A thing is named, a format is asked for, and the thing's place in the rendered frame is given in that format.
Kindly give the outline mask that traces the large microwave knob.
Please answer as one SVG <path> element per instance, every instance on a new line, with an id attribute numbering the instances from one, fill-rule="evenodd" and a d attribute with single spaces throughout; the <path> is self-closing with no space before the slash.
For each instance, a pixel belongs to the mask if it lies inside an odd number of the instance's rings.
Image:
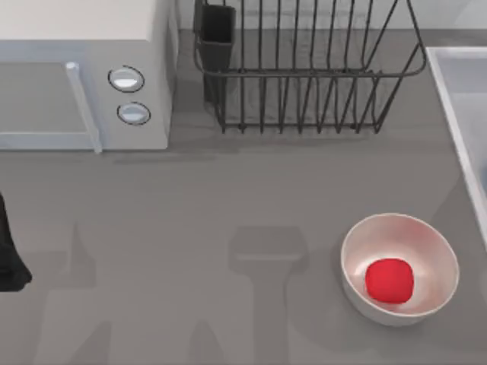
<path id="1" fill-rule="evenodd" d="M 128 65 L 110 70 L 107 78 L 115 90 L 126 94 L 133 94 L 145 85 L 143 74 L 138 69 Z"/>

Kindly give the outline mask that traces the black cutlery holder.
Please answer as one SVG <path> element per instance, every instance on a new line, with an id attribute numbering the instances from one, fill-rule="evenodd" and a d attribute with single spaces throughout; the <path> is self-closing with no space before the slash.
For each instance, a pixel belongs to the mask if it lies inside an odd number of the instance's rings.
<path id="1" fill-rule="evenodd" d="M 234 7 L 195 0 L 193 30 L 202 67 L 206 102 L 224 104 L 227 78 L 216 74 L 223 74 L 230 68 L 235 20 Z"/>

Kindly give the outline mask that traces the microwave oven door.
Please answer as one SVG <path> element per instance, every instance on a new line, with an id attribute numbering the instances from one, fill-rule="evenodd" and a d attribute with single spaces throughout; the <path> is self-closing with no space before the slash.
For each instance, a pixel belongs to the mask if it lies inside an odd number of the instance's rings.
<path id="1" fill-rule="evenodd" d="M 65 64 L 77 62 L 100 132 L 96 88 L 84 44 L 0 40 L 0 151 L 74 151 L 93 146 Z"/>

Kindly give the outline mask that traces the red apple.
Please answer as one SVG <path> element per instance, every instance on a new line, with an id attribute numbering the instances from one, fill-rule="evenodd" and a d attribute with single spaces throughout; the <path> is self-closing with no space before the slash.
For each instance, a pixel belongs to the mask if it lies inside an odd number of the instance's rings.
<path id="1" fill-rule="evenodd" d="M 372 262 L 366 269 L 364 282 L 370 298 L 388 304 L 406 303 L 415 285 L 412 267 L 397 258 Z"/>

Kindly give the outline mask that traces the small microwave knob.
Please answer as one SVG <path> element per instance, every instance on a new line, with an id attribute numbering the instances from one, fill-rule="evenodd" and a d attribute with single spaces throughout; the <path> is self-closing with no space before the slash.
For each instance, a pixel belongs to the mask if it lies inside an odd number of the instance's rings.
<path id="1" fill-rule="evenodd" d="M 118 106 L 116 114 L 127 125 L 144 125 L 151 119 L 150 109 L 138 102 Z"/>

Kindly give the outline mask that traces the white bowl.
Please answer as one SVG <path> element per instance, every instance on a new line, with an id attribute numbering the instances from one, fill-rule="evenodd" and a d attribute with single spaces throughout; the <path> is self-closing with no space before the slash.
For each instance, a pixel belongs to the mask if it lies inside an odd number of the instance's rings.
<path id="1" fill-rule="evenodd" d="M 412 269 L 412 295 L 404 303 L 383 303 L 366 288 L 366 272 L 375 262 L 398 259 Z M 345 295 L 364 317 L 381 325 L 414 325 L 443 309 L 460 280 L 457 256 L 430 224 L 407 214 L 370 215 L 345 235 L 339 264 Z"/>

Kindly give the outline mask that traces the pale microwave oven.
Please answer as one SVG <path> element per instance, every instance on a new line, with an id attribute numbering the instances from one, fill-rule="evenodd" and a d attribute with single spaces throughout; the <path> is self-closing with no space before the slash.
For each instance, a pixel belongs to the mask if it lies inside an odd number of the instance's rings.
<path id="1" fill-rule="evenodd" d="M 62 40 L 84 44 L 96 88 L 103 151 L 163 150 L 168 145 L 177 57 L 175 0 L 0 0 L 0 40 Z M 144 87 L 126 94 L 107 75 L 138 69 Z M 151 111 L 144 125 L 127 125 L 123 104 Z"/>

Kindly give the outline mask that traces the white sink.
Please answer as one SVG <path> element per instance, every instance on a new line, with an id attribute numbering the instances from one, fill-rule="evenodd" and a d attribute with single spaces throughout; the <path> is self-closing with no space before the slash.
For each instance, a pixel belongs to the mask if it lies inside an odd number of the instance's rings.
<path id="1" fill-rule="evenodd" d="M 487 250 L 487 46 L 430 46 L 426 52 Z"/>

